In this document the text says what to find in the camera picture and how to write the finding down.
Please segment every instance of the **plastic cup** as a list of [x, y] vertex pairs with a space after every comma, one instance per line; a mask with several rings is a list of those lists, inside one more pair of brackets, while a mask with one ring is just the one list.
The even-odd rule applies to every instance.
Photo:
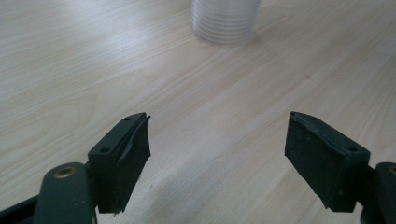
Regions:
[[192, 0], [192, 30], [208, 44], [232, 47], [250, 39], [262, 0]]

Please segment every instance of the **table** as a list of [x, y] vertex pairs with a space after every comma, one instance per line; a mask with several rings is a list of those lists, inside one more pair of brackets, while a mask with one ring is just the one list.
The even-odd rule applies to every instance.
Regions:
[[290, 111], [396, 161], [391, 0], [263, 0], [236, 48], [194, 37], [189, 0], [1, 1], [0, 78], [0, 210], [143, 111], [152, 156], [99, 223], [359, 223], [284, 156]]

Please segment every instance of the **wooden surface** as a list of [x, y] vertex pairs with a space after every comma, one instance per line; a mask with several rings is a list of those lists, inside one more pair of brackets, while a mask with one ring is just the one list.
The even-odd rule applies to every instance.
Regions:
[[392, 0], [263, 0], [224, 49], [193, 36], [189, 0], [1, 1], [0, 78], [0, 210], [142, 111], [152, 157], [99, 223], [359, 223], [285, 158], [290, 111], [396, 161]]

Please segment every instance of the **ribbed cup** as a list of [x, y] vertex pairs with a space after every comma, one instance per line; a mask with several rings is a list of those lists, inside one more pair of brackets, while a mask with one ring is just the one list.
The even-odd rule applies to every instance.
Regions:
[[192, 0], [192, 30], [206, 43], [248, 42], [262, 0]]

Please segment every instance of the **wooden table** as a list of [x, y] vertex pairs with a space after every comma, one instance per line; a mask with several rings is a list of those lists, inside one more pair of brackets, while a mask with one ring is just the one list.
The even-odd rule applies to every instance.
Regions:
[[237, 48], [197, 40], [189, 0], [1, 1], [0, 78], [0, 210], [143, 111], [152, 156], [99, 223], [359, 223], [284, 156], [290, 111], [396, 161], [392, 0], [263, 1]]

